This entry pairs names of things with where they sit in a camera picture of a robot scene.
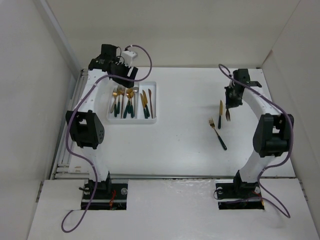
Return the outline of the gold knife green handle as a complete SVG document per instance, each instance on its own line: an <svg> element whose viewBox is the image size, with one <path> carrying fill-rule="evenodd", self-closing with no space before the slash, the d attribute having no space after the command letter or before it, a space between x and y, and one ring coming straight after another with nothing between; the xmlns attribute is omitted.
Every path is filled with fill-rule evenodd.
<svg viewBox="0 0 320 240"><path fill-rule="evenodd" d="M148 114L147 114L147 110L146 110L146 104L145 104L144 97L143 97L143 94L142 94L142 93L140 93L140 99L141 99L141 104L142 104L142 109L143 109L144 118L145 118L145 119L148 119Z"/></svg>
<svg viewBox="0 0 320 240"><path fill-rule="evenodd" d="M145 103L145 108L146 108L147 115L148 115L148 117L150 117L151 114L150 114L150 111L149 111L148 100L147 100L147 95L146 95L145 90L142 90L142 95L144 97L144 103Z"/></svg>
<svg viewBox="0 0 320 240"><path fill-rule="evenodd" d="M223 101L219 101L219 118L218 118L218 129L222 127L222 115L223 115Z"/></svg>

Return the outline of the gold fork green handle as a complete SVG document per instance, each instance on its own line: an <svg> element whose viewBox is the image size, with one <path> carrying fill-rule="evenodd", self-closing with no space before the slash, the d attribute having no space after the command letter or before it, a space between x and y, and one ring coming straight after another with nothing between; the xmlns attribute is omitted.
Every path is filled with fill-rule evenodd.
<svg viewBox="0 0 320 240"><path fill-rule="evenodd" d="M122 85L118 85L117 87L117 95L118 95L118 102L117 102L117 114L119 115L120 114L120 100L123 98L125 94L125 87L122 86Z"/></svg>

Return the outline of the silver spoon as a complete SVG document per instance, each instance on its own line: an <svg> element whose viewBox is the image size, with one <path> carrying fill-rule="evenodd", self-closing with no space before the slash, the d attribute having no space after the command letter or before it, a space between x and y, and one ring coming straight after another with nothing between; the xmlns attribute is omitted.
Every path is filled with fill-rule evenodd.
<svg viewBox="0 0 320 240"><path fill-rule="evenodd" d="M132 88L132 92L133 92L133 115L134 115L134 117L136 117L136 114L137 114L137 93L139 92L139 87L134 86Z"/></svg>

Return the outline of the silver rose fork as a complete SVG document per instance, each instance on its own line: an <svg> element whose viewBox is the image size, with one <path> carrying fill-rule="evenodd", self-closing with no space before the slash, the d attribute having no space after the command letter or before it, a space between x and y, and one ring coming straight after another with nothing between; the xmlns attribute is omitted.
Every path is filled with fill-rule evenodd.
<svg viewBox="0 0 320 240"><path fill-rule="evenodd" d="M113 89L112 93L114 93L114 92L118 92L118 88L117 87L115 87ZM113 97L113 100L112 100L112 103L111 103L111 107L110 107L110 111L109 111L110 114L113 113L113 108L114 108L114 97Z"/></svg>

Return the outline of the rose gold knife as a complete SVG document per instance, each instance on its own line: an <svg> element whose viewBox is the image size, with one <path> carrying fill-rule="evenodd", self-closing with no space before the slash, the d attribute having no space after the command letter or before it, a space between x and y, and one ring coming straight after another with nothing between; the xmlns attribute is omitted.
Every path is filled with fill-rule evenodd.
<svg viewBox="0 0 320 240"><path fill-rule="evenodd" d="M148 95L149 95L149 105L150 105L150 113L151 113L151 118L154 118L154 113L153 113L153 104L152 104L152 91L150 88L148 88Z"/></svg>

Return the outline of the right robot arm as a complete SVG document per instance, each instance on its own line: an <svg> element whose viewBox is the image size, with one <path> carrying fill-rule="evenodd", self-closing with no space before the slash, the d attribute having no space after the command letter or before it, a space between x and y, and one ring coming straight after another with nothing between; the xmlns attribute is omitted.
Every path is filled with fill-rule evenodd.
<svg viewBox="0 0 320 240"><path fill-rule="evenodd" d="M290 149L292 131L290 125L294 118L285 117L272 102L265 97L262 85L252 81L249 70L239 68L228 75L232 80L225 87L225 117L231 120L230 109L237 108L246 102L258 119L252 144L253 152L248 161L233 178L233 183L228 185L234 198L248 198L249 194L260 188L259 174L277 157Z"/></svg>

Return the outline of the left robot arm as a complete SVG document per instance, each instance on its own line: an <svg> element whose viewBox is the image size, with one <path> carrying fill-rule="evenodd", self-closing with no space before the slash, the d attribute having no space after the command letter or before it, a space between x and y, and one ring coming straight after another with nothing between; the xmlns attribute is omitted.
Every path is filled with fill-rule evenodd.
<svg viewBox="0 0 320 240"><path fill-rule="evenodd" d="M110 171L99 147L105 138L105 128L98 116L98 106L110 81L126 89L134 86L138 68L132 63L138 54L131 48L129 45L121 50L112 44L102 44L100 54L88 65L87 82L79 102L65 114L67 151L92 167L93 174L83 188L91 198L98 195L104 199L112 192Z"/></svg>

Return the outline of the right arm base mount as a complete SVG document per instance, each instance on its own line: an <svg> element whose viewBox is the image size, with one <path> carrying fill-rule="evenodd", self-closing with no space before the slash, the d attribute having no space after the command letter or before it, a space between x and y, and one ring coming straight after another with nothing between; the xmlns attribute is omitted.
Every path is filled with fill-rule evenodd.
<svg viewBox="0 0 320 240"><path fill-rule="evenodd" d="M217 182L216 198L219 210L264 210L257 183Z"/></svg>

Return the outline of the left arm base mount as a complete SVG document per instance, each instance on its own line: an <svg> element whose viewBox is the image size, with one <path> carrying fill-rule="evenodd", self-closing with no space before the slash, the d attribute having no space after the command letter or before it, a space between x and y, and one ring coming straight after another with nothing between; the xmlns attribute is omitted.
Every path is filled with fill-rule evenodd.
<svg viewBox="0 0 320 240"><path fill-rule="evenodd" d="M89 180L79 190L83 192L80 203L81 210L85 210L91 199L95 183ZM126 210L127 209L128 184L99 182L89 210Z"/></svg>

